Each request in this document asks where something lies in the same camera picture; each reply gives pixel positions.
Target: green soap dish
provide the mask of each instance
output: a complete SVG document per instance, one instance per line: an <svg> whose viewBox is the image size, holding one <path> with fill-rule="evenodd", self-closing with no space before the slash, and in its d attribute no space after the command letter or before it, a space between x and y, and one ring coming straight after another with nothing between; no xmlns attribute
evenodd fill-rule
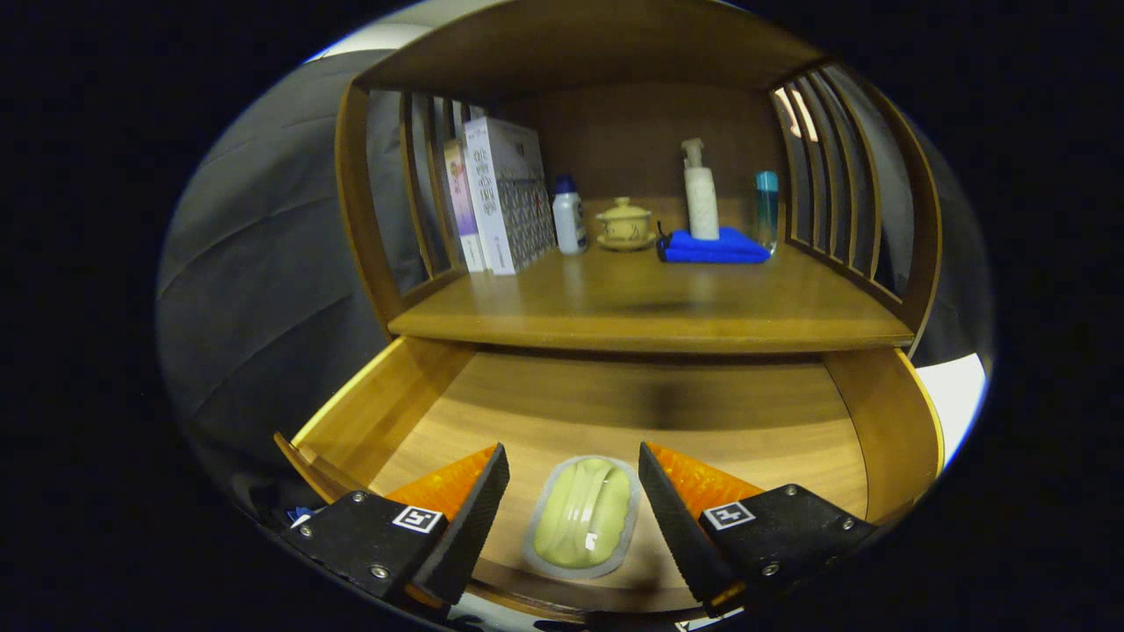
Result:
<svg viewBox="0 0 1124 632"><path fill-rule="evenodd" d="M556 577L591 579L611 572L624 561L638 502L640 479L624 461L569 459L543 487L524 557Z"/></svg>

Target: book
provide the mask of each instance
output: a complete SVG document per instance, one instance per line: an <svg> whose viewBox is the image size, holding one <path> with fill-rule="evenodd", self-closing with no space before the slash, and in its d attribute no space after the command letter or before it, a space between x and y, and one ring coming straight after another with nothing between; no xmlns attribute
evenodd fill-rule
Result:
<svg viewBox="0 0 1124 632"><path fill-rule="evenodd" d="M445 175L448 181L448 197L452 202L456 233L461 238L464 263L469 272L483 272L488 269L488 264L484 262L484 253L480 244L477 216L472 211L469 174L464 169L464 147L456 138L445 143Z"/></svg>
<svg viewBox="0 0 1124 632"><path fill-rule="evenodd" d="M515 274L555 245L538 134L474 118L464 124L464 154L484 262Z"/></svg>

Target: black background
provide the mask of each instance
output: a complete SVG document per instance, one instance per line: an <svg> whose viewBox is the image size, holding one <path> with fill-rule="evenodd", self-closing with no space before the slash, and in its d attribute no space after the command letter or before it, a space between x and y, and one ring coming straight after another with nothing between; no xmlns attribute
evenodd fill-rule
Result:
<svg viewBox="0 0 1124 632"><path fill-rule="evenodd" d="M3 10L17 132L6 187L18 193L4 254L19 258L6 268L22 378L6 397L9 621L405 629L225 504L162 395L152 312L171 210L226 125L407 3L169 4ZM1120 211L1096 199L1120 199L1120 151L1095 116L1120 109L1116 73L1091 65L1117 37L1108 16L963 1L749 8L850 63L945 154L989 245L1000 341L978 428L936 489L881 545L754 626L1107 628L1102 489L1120 439L1095 421L1115 394L1107 369L1075 378L1115 358L1094 322L1120 294L1104 240Z"/></svg>

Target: teapot lid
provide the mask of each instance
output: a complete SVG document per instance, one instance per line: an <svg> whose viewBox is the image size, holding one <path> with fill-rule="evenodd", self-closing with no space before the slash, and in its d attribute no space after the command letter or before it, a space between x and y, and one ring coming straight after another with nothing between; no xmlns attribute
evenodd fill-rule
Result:
<svg viewBox="0 0 1124 632"><path fill-rule="evenodd" d="M617 206L601 214L606 219L633 219L652 215L651 210L645 210L638 206L628 206L632 198L614 198Z"/></svg>

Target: teal bottle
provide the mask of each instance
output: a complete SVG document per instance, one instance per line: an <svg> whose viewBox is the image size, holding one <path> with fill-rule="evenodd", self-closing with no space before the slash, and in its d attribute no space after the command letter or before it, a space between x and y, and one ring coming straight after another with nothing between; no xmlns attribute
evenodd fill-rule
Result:
<svg viewBox="0 0 1124 632"><path fill-rule="evenodd" d="M772 171L758 173L758 243L777 252L777 174Z"/></svg>

